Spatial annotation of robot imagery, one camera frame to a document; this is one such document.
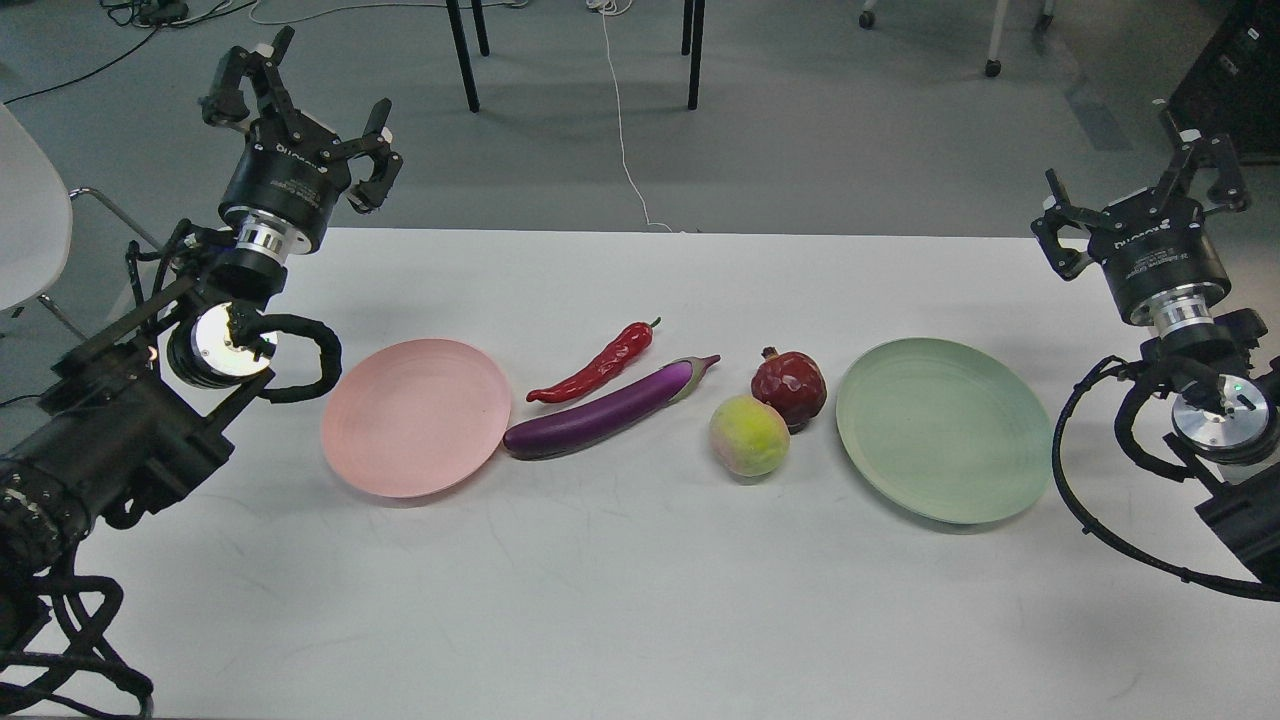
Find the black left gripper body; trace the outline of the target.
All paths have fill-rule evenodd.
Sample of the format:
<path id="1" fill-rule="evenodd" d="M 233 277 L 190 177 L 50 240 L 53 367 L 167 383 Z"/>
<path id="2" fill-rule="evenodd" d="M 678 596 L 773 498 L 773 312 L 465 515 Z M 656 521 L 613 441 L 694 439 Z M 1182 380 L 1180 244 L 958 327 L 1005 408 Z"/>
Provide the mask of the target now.
<path id="1" fill-rule="evenodd" d="M 244 150 L 218 205 L 229 227 L 250 219 L 278 227 L 285 236 L 284 254 L 320 249 L 337 201 L 351 184 L 344 161 L 321 156 L 337 136 L 310 120 L 303 127 L 319 132 L 317 143 L 307 138 L 294 143 L 276 118 L 250 123 Z"/>

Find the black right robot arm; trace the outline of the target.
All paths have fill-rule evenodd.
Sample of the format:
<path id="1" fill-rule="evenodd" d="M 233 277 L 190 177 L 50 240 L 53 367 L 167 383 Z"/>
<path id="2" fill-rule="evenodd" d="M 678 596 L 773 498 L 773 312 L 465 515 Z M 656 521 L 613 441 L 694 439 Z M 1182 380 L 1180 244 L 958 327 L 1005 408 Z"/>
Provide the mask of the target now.
<path id="1" fill-rule="evenodd" d="M 1097 266 L 1120 319 L 1152 333 L 1137 360 L 1103 357 L 1074 386 L 1051 439 L 1053 483 L 1082 530 L 1119 553 L 1190 585 L 1276 602 L 1277 369 L 1254 375 L 1251 355 L 1268 331 L 1256 310 L 1213 314 L 1233 284 L 1206 229 L 1215 214 L 1248 209 L 1251 193 L 1229 135 L 1175 120 L 1167 132 L 1172 155 L 1157 181 L 1101 209 L 1071 201 L 1056 172 L 1046 172 L 1050 193 L 1030 231 L 1050 268 L 1074 281 Z M 1197 515 L 1248 579 L 1139 550 L 1076 497 L 1062 469 L 1062 438 L 1078 404 L 1108 378 L 1129 384 L 1114 419 L 1120 450 L 1149 474 L 1206 488 Z"/>

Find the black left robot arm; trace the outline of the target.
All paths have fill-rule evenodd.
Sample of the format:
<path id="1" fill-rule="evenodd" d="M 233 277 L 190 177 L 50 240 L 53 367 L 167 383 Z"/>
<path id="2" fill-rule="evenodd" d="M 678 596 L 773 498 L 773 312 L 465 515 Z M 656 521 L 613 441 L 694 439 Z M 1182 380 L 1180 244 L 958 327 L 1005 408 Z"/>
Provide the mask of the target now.
<path id="1" fill-rule="evenodd" d="M 35 673 L 3 684 L 6 716 L 47 702 L 106 717 L 61 694 L 88 673 L 151 717 L 154 683 L 105 637 L 123 589 L 76 570 L 81 543 L 97 521 L 124 530 L 188 497 L 227 464 L 227 428 L 255 400 L 305 402 L 340 379 L 335 332 L 268 304 L 287 259 L 320 249 L 339 199 L 379 209 L 403 160 L 389 99 L 348 140 L 294 104 L 280 76 L 293 36 L 232 47 L 200 101 L 206 124 L 244 138 L 221 225 L 182 220 L 157 250 L 129 247 L 133 310 L 54 365 L 47 423 L 3 455 L 3 669 Z"/>

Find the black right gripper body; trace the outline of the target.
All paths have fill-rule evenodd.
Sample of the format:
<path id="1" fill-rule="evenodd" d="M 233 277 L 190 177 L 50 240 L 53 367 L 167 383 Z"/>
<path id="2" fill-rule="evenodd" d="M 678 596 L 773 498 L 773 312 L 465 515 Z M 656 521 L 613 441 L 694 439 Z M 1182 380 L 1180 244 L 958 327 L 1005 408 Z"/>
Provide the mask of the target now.
<path id="1" fill-rule="evenodd" d="M 1152 297 L 1193 290 L 1212 307 L 1231 282 L 1204 233 L 1204 208 L 1189 197 L 1171 197 L 1149 210 L 1149 192 L 1138 192 L 1103 209 L 1096 229 L 1096 261 L 1102 268 L 1119 316 L 1128 325 L 1152 325 Z"/>

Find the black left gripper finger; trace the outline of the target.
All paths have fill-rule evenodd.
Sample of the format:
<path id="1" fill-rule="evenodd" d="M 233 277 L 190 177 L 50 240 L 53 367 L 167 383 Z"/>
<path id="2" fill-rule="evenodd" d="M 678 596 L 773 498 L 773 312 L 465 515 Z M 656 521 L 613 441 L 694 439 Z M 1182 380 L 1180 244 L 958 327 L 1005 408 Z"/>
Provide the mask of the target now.
<path id="1" fill-rule="evenodd" d="M 393 108 L 392 100 L 383 97 L 370 110 L 364 133 L 352 140 L 339 140 L 323 147 L 323 165 L 330 183 L 348 199 L 361 215 L 376 211 L 387 201 L 397 176 L 403 167 L 402 155 L 392 147 L 393 135 L 387 127 Z M 369 159 L 367 178 L 355 181 L 349 161 Z"/>
<path id="2" fill-rule="evenodd" d="M 242 88 L 247 79 L 257 101 L 259 118 L 276 118 L 292 131 L 296 106 L 285 90 L 279 65 L 293 36 L 294 28 L 284 26 L 269 45 L 259 45 L 252 51 L 241 46 L 228 50 L 215 70 L 207 95 L 198 100 L 204 123 L 250 132 L 251 111 Z"/>

